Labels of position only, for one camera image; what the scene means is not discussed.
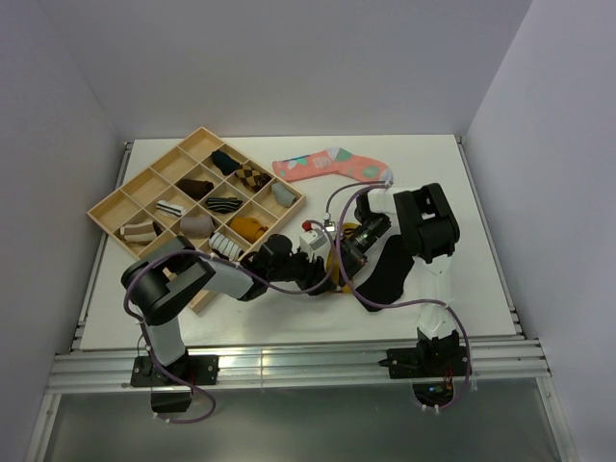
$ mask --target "gray wall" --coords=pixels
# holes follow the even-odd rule
[[[616,449],[614,18],[613,0],[535,0],[466,144],[584,461]]]
[[[69,345],[121,143],[34,0],[0,2],[0,459],[21,460]]]
[[[40,0],[127,138],[463,133],[530,0]]]

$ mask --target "table top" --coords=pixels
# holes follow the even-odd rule
[[[128,162],[124,182],[148,167],[180,140],[137,140]],[[438,182],[460,226],[460,242],[451,265],[451,306],[472,337],[515,335],[495,260],[488,244],[466,169],[452,135],[276,137],[225,139],[263,167],[271,162],[311,154],[331,146],[387,164],[395,186],[418,188]],[[327,197],[353,182],[339,175],[302,180],[294,186],[306,194],[306,206],[282,230],[298,245],[300,224],[320,219]],[[332,203],[337,219],[350,192]],[[388,235],[368,252],[367,266],[355,277],[356,284],[368,278]],[[140,331],[122,310],[124,290],[119,278],[135,262],[113,240],[107,240],[90,306],[81,348],[134,348]],[[419,296],[418,281],[409,273],[401,300]],[[416,339],[419,307],[411,306],[369,313],[352,295],[282,295],[268,291],[240,302],[218,295],[200,313],[185,309],[179,316],[182,336],[188,346],[268,346],[328,342]]]

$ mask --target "purple cable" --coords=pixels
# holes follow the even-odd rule
[[[312,224],[316,224],[318,227],[321,228],[321,230],[323,231],[323,234],[325,234],[325,236],[327,236],[327,239],[329,239],[329,243],[331,244],[331,247],[333,249],[334,246],[334,242],[331,239],[331,236],[329,235],[329,233],[327,233],[327,231],[325,230],[325,227],[319,223],[318,221],[314,221],[314,220],[309,220],[310,223]],[[209,255],[207,253],[204,253],[200,250],[191,250],[191,249],[184,249],[184,250],[176,250],[174,252],[170,252],[166,255],[161,256],[160,258],[157,258],[156,260],[154,260],[153,262],[150,262],[149,264],[147,264],[138,274],[137,276],[135,276],[135,279],[133,279],[131,281],[131,283],[128,285],[128,287],[126,288],[126,294],[124,295],[124,301],[123,301],[123,307],[124,307],[124,311],[126,312],[127,315],[129,315],[130,317],[136,319],[139,322],[140,328],[141,328],[141,333],[143,334],[143,339],[145,340],[145,345],[146,345],[146,349],[148,351],[148,354],[150,356],[150,359],[152,360],[152,364],[154,364],[154,366],[156,367],[156,369],[158,369],[164,376],[166,376],[167,378],[169,378],[170,380],[173,380],[175,383],[179,384],[179,385],[183,385],[185,387],[189,387],[193,393],[199,393],[201,395],[203,395],[204,397],[206,397],[211,403],[212,403],[212,407],[210,408],[210,410],[208,412],[206,412],[205,414],[199,416],[199,417],[195,417],[194,419],[175,419],[175,418],[168,418],[166,416],[161,416],[159,415],[158,417],[164,421],[168,421],[171,424],[195,424],[197,422],[201,422],[201,421],[205,421],[207,418],[209,418],[212,414],[214,414],[214,411],[216,410],[216,399],[208,392],[206,392],[205,390],[203,390],[200,387],[197,387],[195,385],[192,385],[191,383],[187,382],[186,380],[181,379],[180,377],[177,377],[175,375],[173,375],[171,372],[169,372],[165,366],[163,366],[161,364],[161,362],[158,360],[158,358],[156,357],[156,355],[154,354],[154,350],[152,349],[152,344],[150,342],[150,337],[147,333],[147,329],[145,327],[145,323],[143,322],[143,317],[138,315],[137,313],[135,313],[133,310],[131,310],[129,302],[131,299],[131,295],[133,294],[133,292],[135,291],[135,287],[137,287],[137,284],[139,284],[139,282],[143,279],[143,277],[151,270],[153,270],[154,268],[160,266],[162,263],[164,263],[165,261],[167,261],[169,258],[175,257],[177,255],[197,255],[205,260],[210,260],[210,261],[214,261],[217,263],[220,263],[222,265],[225,265],[227,267],[231,267],[231,268],[236,268],[238,270],[240,270],[241,272],[243,272],[244,274],[256,279],[257,281],[261,282],[262,284],[265,284],[266,286],[268,286],[271,289],[274,289],[278,292],[281,292],[283,294],[288,294],[288,295],[300,295],[300,294],[307,294],[309,292],[314,291],[315,289],[319,288],[320,286],[322,286],[327,280],[329,280],[329,277],[331,276],[331,272],[333,269],[333,265],[330,265],[329,270],[327,271],[327,274],[325,275],[325,277],[319,282],[317,283],[315,286],[310,287],[308,289],[304,289],[303,291],[289,291],[286,289],[282,289],[281,287],[277,287],[274,286],[273,284],[270,284],[270,282],[266,281],[265,279],[257,276],[256,274],[252,273],[251,271],[249,271],[248,269],[236,265],[234,263],[231,263],[227,260],[222,260],[221,258],[218,257],[214,257],[212,255]]]
[[[371,190],[386,190],[388,189],[388,186],[368,186],[366,188],[362,188],[359,191],[356,191],[348,200],[348,202],[345,205],[345,208],[343,209],[343,212],[340,215],[340,220],[338,221],[339,223],[344,223],[345,222],[345,216],[347,215],[347,211],[348,208],[350,207],[350,205],[353,203],[353,201],[355,200],[355,198],[363,193],[367,193],[368,191]],[[336,258],[338,258],[339,262],[343,261],[342,258],[342,250],[341,250],[341,238],[342,238],[342,226],[338,227],[338,231],[336,232],[336,243],[334,245],[335,251],[336,251]],[[370,300],[368,300],[367,298],[365,298],[364,296],[362,296],[361,294],[359,294],[355,288],[353,287],[352,283],[350,282],[350,278],[348,277],[347,271],[345,270],[344,265],[339,265],[340,267],[340,274],[343,277],[343,280],[345,281],[345,283],[348,285],[348,287],[350,288],[350,291],[353,293],[353,295],[355,295],[355,298],[357,298],[358,300],[362,301],[363,303],[372,306],[374,308],[380,308],[380,309],[389,309],[389,308],[401,308],[404,306],[411,306],[411,305],[417,305],[417,304],[422,304],[422,303],[433,303],[436,305],[440,305],[445,307],[453,316],[453,319],[455,320],[455,322],[458,324],[458,326],[460,327],[460,330],[462,331],[462,336],[464,337],[464,344],[466,346],[466,350],[467,350],[467,363],[466,363],[466,375],[464,377],[464,384],[463,384],[463,388],[462,391],[466,391],[466,389],[468,388],[469,385],[469,378],[471,376],[471,341],[469,340],[469,336],[466,333],[466,329],[464,328],[464,326],[462,325],[462,322],[460,321],[460,319],[458,318],[458,316],[455,314],[455,312],[451,309],[450,306],[448,306],[444,301],[442,300],[436,300],[436,299],[432,299],[432,298],[420,298],[417,300],[410,300],[410,301],[403,301],[401,303],[393,303],[391,305],[383,305],[380,303],[374,303]],[[450,407],[452,404],[454,404],[455,402],[457,402],[460,397],[462,396],[461,393],[456,393],[453,398],[451,399],[450,402],[448,402],[447,404],[445,404],[444,406],[441,406],[440,409],[447,409],[448,407]]]
[[[385,185],[385,184],[387,184],[386,181],[363,181],[363,182],[360,181],[359,183],[351,183],[350,185],[342,186],[341,188],[338,188],[336,191],[334,191],[327,199],[327,203],[325,204],[325,212],[327,214],[329,213],[329,207],[331,206],[331,201],[334,199],[334,197],[338,193],[341,193],[344,190],[347,190],[349,188],[355,188],[356,186]]]

